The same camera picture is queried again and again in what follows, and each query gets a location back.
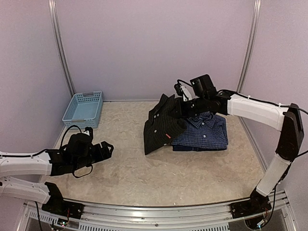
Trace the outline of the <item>blue checked shirt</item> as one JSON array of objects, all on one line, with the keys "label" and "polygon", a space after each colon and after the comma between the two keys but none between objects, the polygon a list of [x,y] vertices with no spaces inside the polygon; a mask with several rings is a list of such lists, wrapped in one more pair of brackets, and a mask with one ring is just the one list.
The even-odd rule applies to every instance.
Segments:
[{"label": "blue checked shirt", "polygon": [[228,146],[226,119],[209,112],[185,119],[187,129],[171,144],[193,147]]}]

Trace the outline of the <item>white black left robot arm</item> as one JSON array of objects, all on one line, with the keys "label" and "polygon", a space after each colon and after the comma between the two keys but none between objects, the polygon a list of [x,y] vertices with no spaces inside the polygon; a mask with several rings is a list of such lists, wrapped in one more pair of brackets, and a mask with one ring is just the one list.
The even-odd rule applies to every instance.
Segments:
[{"label": "white black left robot arm", "polygon": [[20,176],[40,177],[74,175],[81,168],[111,158],[114,147],[103,141],[93,144],[93,135],[88,132],[73,134],[68,144],[59,149],[45,149],[35,154],[0,154],[0,194],[34,201],[42,205],[44,211],[61,216],[79,215],[83,205],[65,200],[56,184],[40,180],[30,182]]}]

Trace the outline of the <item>black pinstriped long sleeve shirt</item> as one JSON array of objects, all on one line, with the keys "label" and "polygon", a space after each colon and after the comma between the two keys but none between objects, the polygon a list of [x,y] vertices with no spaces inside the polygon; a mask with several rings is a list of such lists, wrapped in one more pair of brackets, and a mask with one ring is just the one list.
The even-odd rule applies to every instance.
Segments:
[{"label": "black pinstriped long sleeve shirt", "polygon": [[186,122],[170,115],[176,102],[175,95],[162,94],[158,104],[149,111],[143,129],[145,155],[171,143],[186,131]]}]

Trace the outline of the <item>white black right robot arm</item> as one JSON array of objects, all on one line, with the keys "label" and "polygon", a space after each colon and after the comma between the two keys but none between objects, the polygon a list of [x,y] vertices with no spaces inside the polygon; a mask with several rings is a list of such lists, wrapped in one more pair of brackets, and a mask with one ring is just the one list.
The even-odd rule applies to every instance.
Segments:
[{"label": "white black right robot arm", "polygon": [[203,112],[236,116],[244,123],[250,121],[263,126],[264,131],[275,135],[276,144],[270,145],[273,155],[267,161],[264,175],[248,199],[230,205],[235,218],[274,209],[270,193],[287,176],[292,163],[305,153],[301,150],[304,126],[301,109],[297,104],[281,104],[256,99],[233,90],[218,90],[209,75],[185,82],[178,79],[174,86],[179,95],[175,115],[193,117]]}]

